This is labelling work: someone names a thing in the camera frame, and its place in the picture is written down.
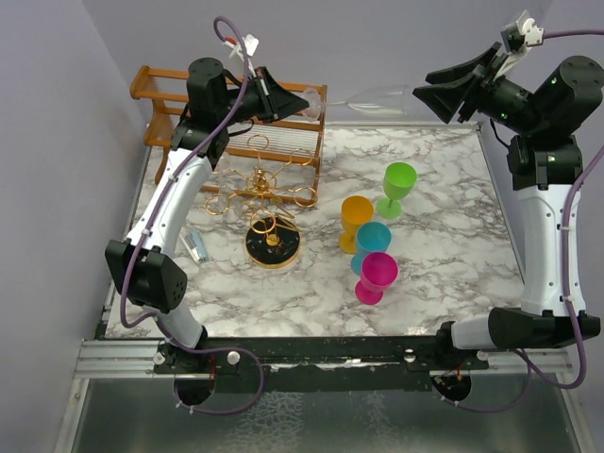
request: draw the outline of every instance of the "gray wall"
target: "gray wall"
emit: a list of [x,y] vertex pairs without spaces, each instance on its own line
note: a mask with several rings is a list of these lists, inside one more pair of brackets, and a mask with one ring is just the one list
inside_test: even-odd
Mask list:
[[[524,8],[542,17],[551,0],[83,0],[126,81],[143,64],[186,69],[202,56],[225,60],[212,20],[226,15],[260,38],[254,57],[279,80],[326,83],[329,100],[400,83],[484,51]],[[434,120],[408,99],[413,120]],[[333,108],[328,119],[365,119]]]
[[[546,30],[556,31],[573,28],[603,27],[604,3],[601,0],[556,0],[545,17]],[[551,74],[560,62],[572,55],[585,55],[604,65],[604,38],[579,37],[560,38],[546,42],[543,47],[531,51],[528,58],[514,69],[511,79],[534,91]],[[583,152],[585,165],[599,148],[604,145],[604,106],[583,124],[577,133],[579,146]],[[512,134],[502,135],[508,141]],[[486,130],[490,161],[496,168],[498,185],[502,192],[512,230],[521,245],[524,241],[522,220],[517,205],[513,202],[512,179],[507,172],[503,149]],[[579,207],[579,273],[583,295],[588,311],[604,317],[604,241],[601,231],[604,227],[604,162],[589,176],[581,191]],[[604,354],[604,336],[590,340],[586,344],[588,357],[588,375],[580,388],[580,396],[588,415],[592,435],[595,437],[598,451],[604,451],[604,363],[600,359]]]
[[78,0],[4,0],[0,61],[0,450],[45,452],[100,317],[144,122]]

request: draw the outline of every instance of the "marble tabletop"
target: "marble tabletop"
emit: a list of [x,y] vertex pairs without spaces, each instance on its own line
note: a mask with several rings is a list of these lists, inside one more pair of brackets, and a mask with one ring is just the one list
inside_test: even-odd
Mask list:
[[[154,151],[137,216],[155,190],[159,160]],[[231,158],[226,165],[239,168],[250,160]],[[352,194],[374,202],[383,196],[384,171],[398,160],[414,166],[418,181],[399,218],[376,214],[374,220],[393,232],[389,253],[400,274],[381,302],[365,306],[354,294],[359,278],[350,270],[351,256],[338,246],[340,209]],[[311,178],[311,168],[288,167],[279,184],[299,187]],[[214,182],[225,188],[242,184],[232,176]],[[183,303],[210,336],[432,334],[444,321],[519,305],[522,280],[475,130],[328,128],[318,192],[315,208],[291,208],[302,245],[295,261],[278,270],[248,257],[248,221],[236,207],[211,216],[204,209],[208,194],[195,198],[183,229],[201,232],[211,260],[197,265],[179,243],[175,261],[189,279]],[[122,327],[118,306],[116,295],[107,338],[160,336],[150,320]],[[140,312],[128,304],[128,318]]]

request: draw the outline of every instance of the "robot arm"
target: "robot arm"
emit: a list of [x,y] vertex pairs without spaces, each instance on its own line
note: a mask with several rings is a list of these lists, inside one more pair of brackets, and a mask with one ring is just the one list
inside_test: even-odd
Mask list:
[[[534,28],[534,21],[526,19],[523,22],[527,24],[526,33],[518,34],[520,45],[512,44],[509,54],[498,54],[500,44],[496,42],[476,59],[428,74],[429,85],[413,91],[446,123],[456,112],[462,123],[479,111],[518,134],[508,147],[508,167],[525,230],[522,306],[494,308],[485,316],[445,323],[441,331],[458,349],[566,346],[575,341],[569,315],[578,317],[584,339],[600,331],[599,319],[586,314],[579,285],[578,193],[570,209],[568,226],[562,223],[562,212],[571,187],[583,170],[581,153],[572,134],[600,105],[604,70],[586,57],[571,57],[535,93],[511,82],[502,74],[510,67],[506,62],[514,59],[514,52],[526,47],[527,36],[531,36],[529,30]],[[505,37],[513,38],[509,28]],[[574,313],[567,311],[562,292],[565,229],[569,238],[569,286]]]
[[[182,304],[187,276],[173,261],[178,232],[182,228],[195,195],[210,179],[212,170],[228,143],[224,128],[203,149],[191,153],[219,125],[240,95],[240,89],[227,88],[232,76],[217,59],[198,59],[189,67],[189,103],[175,128],[172,149],[149,206],[141,220],[123,242],[110,241],[105,256],[118,293],[125,286],[126,269],[136,261],[127,285],[127,298],[151,312],[158,325],[171,338],[189,348],[202,348],[207,337],[203,326]],[[273,122],[309,106],[308,102],[284,90],[264,67],[257,68],[248,80],[243,102],[231,123],[258,118]],[[147,221],[155,218],[147,229]],[[134,244],[142,243],[138,252]]]

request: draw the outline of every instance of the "green goblet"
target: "green goblet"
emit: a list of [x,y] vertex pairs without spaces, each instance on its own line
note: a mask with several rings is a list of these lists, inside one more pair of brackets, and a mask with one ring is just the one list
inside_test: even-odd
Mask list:
[[388,165],[384,176],[386,197],[377,202],[377,212],[382,217],[394,219],[403,211],[400,201],[411,192],[417,181],[417,172],[408,163],[395,162]]

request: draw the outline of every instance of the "wooden dish rack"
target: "wooden dish rack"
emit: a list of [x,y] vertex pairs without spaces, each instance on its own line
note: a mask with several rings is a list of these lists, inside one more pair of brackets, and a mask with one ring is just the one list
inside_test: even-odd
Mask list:
[[[147,146],[160,146],[163,149],[163,159],[159,166],[159,169],[155,175],[156,184],[161,180],[163,171],[165,169],[168,153],[170,152],[170,141],[172,140],[172,134],[176,126],[173,123],[173,118],[178,119],[182,114],[185,104],[189,101],[186,94],[185,83],[180,83],[178,87],[174,86],[174,81],[185,81],[188,79],[189,73],[187,71],[177,71],[172,69],[159,69],[150,68],[149,66],[143,66],[139,70],[139,73],[134,77],[134,80],[130,84],[130,96],[133,99],[150,99],[153,104],[153,116],[148,128],[146,129],[143,141]],[[163,81],[172,81],[173,85],[169,89],[161,88]],[[316,85],[304,85],[299,83],[287,83],[279,82],[279,84],[290,92],[303,92],[308,88],[315,89],[321,96],[323,104],[326,103],[327,99],[327,85],[316,86]],[[315,168],[313,193],[309,198],[296,198],[298,202],[303,204],[316,203],[316,191],[319,185],[319,175],[321,173],[321,156],[323,152],[323,135],[325,132],[325,109],[322,109],[319,118],[310,122],[298,122],[281,120],[275,121],[271,124],[263,124],[257,119],[253,119],[254,125],[262,125],[262,127],[271,128],[285,128],[291,131],[308,131],[310,133],[316,133],[316,145],[314,146],[313,158],[309,162],[308,153],[295,153],[285,148],[279,148],[278,146],[270,146],[266,150],[260,151],[260,157],[266,160],[273,160],[279,162],[287,162],[290,159],[292,163],[303,164],[308,163],[308,166]],[[230,145],[226,148],[226,151],[231,156],[238,156],[244,158],[258,158],[258,152],[249,148],[244,148],[239,145]],[[210,192],[218,192],[218,187],[212,185],[204,185],[202,190]],[[281,196],[285,202],[293,203],[295,199],[293,196]]]

